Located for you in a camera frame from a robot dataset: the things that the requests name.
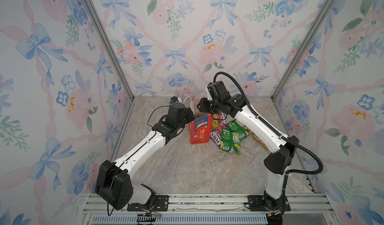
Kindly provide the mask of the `red pink paper bag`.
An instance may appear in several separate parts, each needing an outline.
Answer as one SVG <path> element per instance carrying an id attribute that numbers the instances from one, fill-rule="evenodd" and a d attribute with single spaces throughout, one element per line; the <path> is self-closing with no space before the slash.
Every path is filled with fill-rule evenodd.
<path id="1" fill-rule="evenodd" d="M 195 116 L 195 119 L 189 123 L 190 141 L 192 145 L 208 143 L 212 130 L 212 115 L 201 112 L 198 109 L 198 104 L 202 98 L 207 98 L 206 92 L 188 96 L 183 100 L 183 104 L 189 107 Z"/>

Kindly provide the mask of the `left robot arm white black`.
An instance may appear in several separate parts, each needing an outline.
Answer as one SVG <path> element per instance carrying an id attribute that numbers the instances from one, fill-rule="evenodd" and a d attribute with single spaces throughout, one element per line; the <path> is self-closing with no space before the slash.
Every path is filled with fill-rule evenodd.
<path id="1" fill-rule="evenodd" d="M 195 120 L 192 110 L 181 102 L 174 102 L 168 108 L 168 113 L 131 151 L 114 162 L 106 160 L 100 166 L 95 192 L 115 210 L 131 204 L 153 209 L 156 192 L 143 184 L 134 185 L 132 178 L 155 152 Z"/>

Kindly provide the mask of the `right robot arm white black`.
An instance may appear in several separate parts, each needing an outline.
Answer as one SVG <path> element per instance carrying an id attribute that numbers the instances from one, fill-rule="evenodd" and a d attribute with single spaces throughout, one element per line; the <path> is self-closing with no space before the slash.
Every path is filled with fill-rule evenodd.
<path id="1" fill-rule="evenodd" d="M 248 127 L 267 146 L 270 154 L 265 158 L 264 165 L 269 173 L 263 204 L 269 211 L 283 210 L 286 205 L 288 170 L 296 152 L 296 147 L 290 142 L 297 140 L 276 130 L 242 94 L 230 95 L 223 82 L 210 83 L 206 92 L 207 97 L 203 97 L 197 105 L 199 111 L 209 114 L 223 112 L 231 116 Z"/>

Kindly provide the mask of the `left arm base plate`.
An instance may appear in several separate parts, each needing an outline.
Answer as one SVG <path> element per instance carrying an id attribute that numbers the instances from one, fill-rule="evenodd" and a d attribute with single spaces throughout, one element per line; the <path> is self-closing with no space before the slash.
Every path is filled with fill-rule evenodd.
<path id="1" fill-rule="evenodd" d="M 149 201 L 144 204 L 128 204 L 128 212 L 166 212 L 169 207 L 168 195 L 151 196 Z"/>

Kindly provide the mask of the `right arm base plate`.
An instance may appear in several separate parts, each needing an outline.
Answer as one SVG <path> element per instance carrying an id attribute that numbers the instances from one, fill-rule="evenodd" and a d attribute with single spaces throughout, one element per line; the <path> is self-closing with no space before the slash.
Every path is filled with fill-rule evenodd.
<path id="1" fill-rule="evenodd" d="M 291 211 L 291 206 L 286 196 L 274 200 L 269 195 L 249 195 L 245 207 L 251 212 L 280 212 L 284 209 L 285 212 Z"/>

